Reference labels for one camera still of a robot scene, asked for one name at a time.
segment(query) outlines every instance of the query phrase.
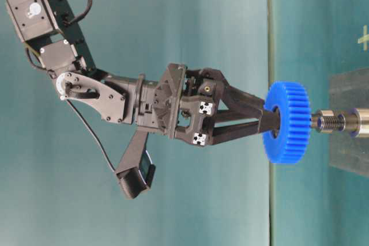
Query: teal backdrop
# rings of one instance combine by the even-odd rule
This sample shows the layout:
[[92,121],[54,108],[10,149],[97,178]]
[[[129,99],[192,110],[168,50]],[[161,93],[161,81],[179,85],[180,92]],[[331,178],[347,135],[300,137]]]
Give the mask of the teal backdrop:
[[[328,80],[368,67],[357,39],[368,0],[270,0],[274,79],[301,82],[312,110],[329,107]],[[273,166],[273,245],[367,245],[369,179],[328,166],[327,135],[311,133],[295,166]]]
[[[86,5],[69,2],[76,13]],[[127,200],[79,119],[29,66],[4,5],[0,27],[0,245],[269,244],[261,136],[200,149],[153,135],[152,190]],[[94,0],[81,27],[97,66],[116,75],[157,80],[185,63],[266,95],[266,0]],[[77,106],[116,164],[134,126]]]

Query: blue gear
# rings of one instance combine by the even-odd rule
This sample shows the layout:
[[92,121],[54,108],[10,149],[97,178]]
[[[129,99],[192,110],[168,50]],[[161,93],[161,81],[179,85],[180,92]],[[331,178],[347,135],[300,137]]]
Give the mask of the blue gear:
[[275,82],[264,108],[278,108],[281,115],[278,136],[272,131],[263,134],[268,159],[275,164],[297,163],[304,156],[310,137],[311,110],[305,88],[295,82]]

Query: white label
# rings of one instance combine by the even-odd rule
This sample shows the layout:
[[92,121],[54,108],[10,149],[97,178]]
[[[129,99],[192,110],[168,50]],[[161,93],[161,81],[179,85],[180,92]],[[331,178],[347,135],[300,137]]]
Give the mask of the white label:
[[205,146],[205,140],[206,140],[206,135],[205,134],[195,133],[193,144],[198,144],[198,145],[201,145],[201,146]]
[[27,17],[31,19],[34,16],[37,16],[41,13],[41,5],[34,2],[29,6],[29,10],[27,11]]
[[206,103],[206,102],[201,102],[200,103],[200,109],[199,109],[199,113],[205,113],[207,115],[212,115],[212,108],[213,108],[213,104],[212,103]]

